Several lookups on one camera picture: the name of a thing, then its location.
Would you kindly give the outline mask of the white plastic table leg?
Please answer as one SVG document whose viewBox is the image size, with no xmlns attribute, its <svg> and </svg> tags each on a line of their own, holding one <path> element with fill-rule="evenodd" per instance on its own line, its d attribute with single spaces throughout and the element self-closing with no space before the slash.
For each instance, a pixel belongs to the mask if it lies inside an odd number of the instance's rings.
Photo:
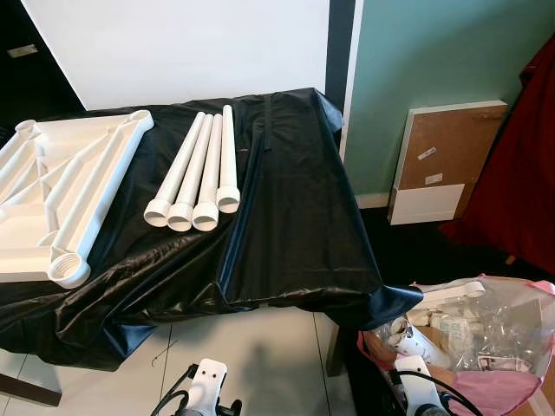
<svg viewBox="0 0 555 416">
<path fill-rule="evenodd" d="M 189 163 L 204 118 L 205 114 L 203 112 L 198 112 L 195 115 L 190 130 L 187 131 L 186 138 L 183 139 L 182 146 L 175 155 L 169 171 L 166 172 L 166 177 L 163 178 L 155 197 L 151 199 L 144 211 L 143 218 L 146 219 L 147 224 L 155 227 L 167 225 L 167 212 L 170 210 L 174 195 L 178 193 L 184 170 L 186 170 L 187 163 Z"/>
<path fill-rule="evenodd" d="M 186 232 L 192 227 L 192 210 L 197 203 L 199 193 L 199 182 L 202 172 L 205 170 L 205 158 L 209 139 L 213 115 L 201 115 L 197 139 L 191 153 L 189 166 L 184 172 L 182 183 L 178 191 L 177 199 L 169 210 L 169 223 L 167 226 L 175 232 Z"/>
<path fill-rule="evenodd" d="M 219 187 L 217 207 L 222 213 L 234 213 L 239 207 L 237 148 L 235 147 L 235 127 L 231 106 L 222 108 L 223 133 L 221 154 L 219 155 Z"/>
<path fill-rule="evenodd" d="M 197 204 L 192 210 L 195 230 L 210 232 L 218 225 L 219 210 L 215 204 L 219 183 L 219 144 L 222 140 L 223 116 L 215 114 L 209 127 L 206 142 L 205 167 L 203 167 Z"/>
</svg>

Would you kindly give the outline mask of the white plastic table top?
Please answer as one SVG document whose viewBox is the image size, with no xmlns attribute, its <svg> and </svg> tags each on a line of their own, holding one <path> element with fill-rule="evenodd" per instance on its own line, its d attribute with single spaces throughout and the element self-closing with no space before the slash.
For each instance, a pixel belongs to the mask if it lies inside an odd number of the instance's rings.
<svg viewBox="0 0 555 416">
<path fill-rule="evenodd" d="M 0 283 L 78 288 L 150 111 L 16 124 L 0 147 Z"/>
</svg>

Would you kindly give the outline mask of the black plastic table cover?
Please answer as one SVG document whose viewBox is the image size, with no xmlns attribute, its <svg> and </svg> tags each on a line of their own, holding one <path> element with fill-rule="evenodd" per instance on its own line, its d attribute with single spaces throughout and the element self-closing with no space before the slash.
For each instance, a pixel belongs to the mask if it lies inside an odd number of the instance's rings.
<svg viewBox="0 0 555 416">
<path fill-rule="evenodd" d="M 230 106 L 242 205 L 212 232 L 142 219 L 198 112 Z M 421 300 L 378 272 L 338 155 L 340 111 L 315 88 L 151 106 L 144 134 L 75 289 L 0 283 L 0 349 L 115 371 L 156 325 L 300 308 L 372 329 Z"/>
</svg>

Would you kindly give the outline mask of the pink rubbish bag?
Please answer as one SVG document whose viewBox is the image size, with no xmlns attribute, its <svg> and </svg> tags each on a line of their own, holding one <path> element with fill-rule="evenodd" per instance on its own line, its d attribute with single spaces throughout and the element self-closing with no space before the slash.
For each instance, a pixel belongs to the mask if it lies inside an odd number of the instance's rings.
<svg viewBox="0 0 555 416">
<path fill-rule="evenodd" d="M 454 361 L 427 364 L 449 415 L 510 416 L 539 396 L 555 352 L 552 283 L 479 275 L 419 290 L 421 300 L 399 318 Z M 406 416 L 394 369 L 401 355 L 389 344 L 393 321 L 361 330 L 356 347 L 380 368 Z"/>
</svg>

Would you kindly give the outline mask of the dark red curtain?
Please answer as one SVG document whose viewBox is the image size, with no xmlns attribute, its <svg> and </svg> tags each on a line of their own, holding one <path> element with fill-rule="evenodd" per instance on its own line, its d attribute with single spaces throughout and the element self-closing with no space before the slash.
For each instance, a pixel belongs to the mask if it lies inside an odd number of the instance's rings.
<svg viewBox="0 0 555 416">
<path fill-rule="evenodd" d="M 440 227 L 457 244 L 495 247 L 543 270 L 554 267 L 555 41 L 520 73 L 523 90 L 459 219 Z"/>
</svg>

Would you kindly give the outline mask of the black door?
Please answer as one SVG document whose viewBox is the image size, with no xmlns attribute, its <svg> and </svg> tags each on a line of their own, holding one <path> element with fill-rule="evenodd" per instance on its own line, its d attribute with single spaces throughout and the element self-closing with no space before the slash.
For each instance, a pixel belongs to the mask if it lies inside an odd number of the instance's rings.
<svg viewBox="0 0 555 416">
<path fill-rule="evenodd" d="M 8 56 L 7 50 L 31 43 L 39 48 L 33 55 Z M 84 110 L 23 0 L 0 0 L 0 130 Z"/>
</svg>

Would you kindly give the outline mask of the brown board with white frame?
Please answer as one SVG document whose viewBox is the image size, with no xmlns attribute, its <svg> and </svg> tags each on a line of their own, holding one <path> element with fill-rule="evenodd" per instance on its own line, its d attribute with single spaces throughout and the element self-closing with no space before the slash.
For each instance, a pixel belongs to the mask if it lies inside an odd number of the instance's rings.
<svg viewBox="0 0 555 416">
<path fill-rule="evenodd" d="M 389 199 L 389 224 L 459 218 L 508 108 L 504 101 L 411 108 Z"/>
</svg>

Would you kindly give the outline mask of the dark grey wall post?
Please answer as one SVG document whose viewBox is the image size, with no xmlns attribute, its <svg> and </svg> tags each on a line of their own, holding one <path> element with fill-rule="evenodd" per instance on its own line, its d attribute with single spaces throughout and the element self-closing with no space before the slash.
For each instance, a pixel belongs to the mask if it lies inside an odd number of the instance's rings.
<svg viewBox="0 0 555 416">
<path fill-rule="evenodd" d="M 357 0 L 329 0 L 328 55 L 325 63 L 323 94 L 330 103 L 344 111 L 348 98 L 350 39 L 354 32 Z"/>
</svg>

